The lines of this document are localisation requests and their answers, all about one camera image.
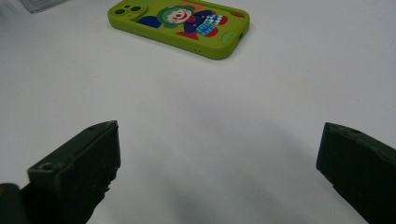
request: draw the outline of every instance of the phone case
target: phone case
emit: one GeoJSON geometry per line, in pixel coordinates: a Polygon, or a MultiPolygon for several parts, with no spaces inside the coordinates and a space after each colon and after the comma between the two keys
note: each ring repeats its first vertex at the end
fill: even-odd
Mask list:
{"type": "Polygon", "coordinates": [[[230,56],[249,27],[246,11],[200,0],[123,0],[107,16],[116,29],[210,59],[230,56]]]}

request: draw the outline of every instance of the white surface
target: white surface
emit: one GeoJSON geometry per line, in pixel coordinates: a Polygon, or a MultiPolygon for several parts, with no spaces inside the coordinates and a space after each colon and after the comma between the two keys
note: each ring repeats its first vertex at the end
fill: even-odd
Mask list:
{"type": "Polygon", "coordinates": [[[251,16],[223,61],[113,29],[117,2],[0,5],[0,182],[116,119],[89,223],[365,223],[315,162],[326,121],[396,147],[395,1],[218,0],[251,16]]]}

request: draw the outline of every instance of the black object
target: black object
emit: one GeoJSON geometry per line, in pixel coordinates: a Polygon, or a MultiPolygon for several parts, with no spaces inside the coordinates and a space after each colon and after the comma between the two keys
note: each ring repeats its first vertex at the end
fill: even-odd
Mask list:
{"type": "Polygon", "coordinates": [[[21,191],[0,185],[0,223],[86,223],[118,168],[117,122],[93,125],[32,166],[21,191]]]}
{"type": "Polygon", "coordinates": [[[396,223],[396,150],[365,133],[326,123],[317,169],[370,224],[396,223]]]}

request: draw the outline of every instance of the cartoon clown print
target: cartoon clown print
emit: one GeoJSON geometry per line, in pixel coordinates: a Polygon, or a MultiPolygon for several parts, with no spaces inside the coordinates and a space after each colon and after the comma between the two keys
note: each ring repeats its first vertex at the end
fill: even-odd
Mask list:
{"type": "Polygon", "coordinates": [[[212,10],[194,12],[192,6],[168,7],[158,13],[157,19],[167,28],[176,28],[183,24],[184,32],[177,33],[189,38],[198,39],[197,34],[211,37],[219,32],[217,25],[225,24],[226,16],[217,15],[212,10]]]}

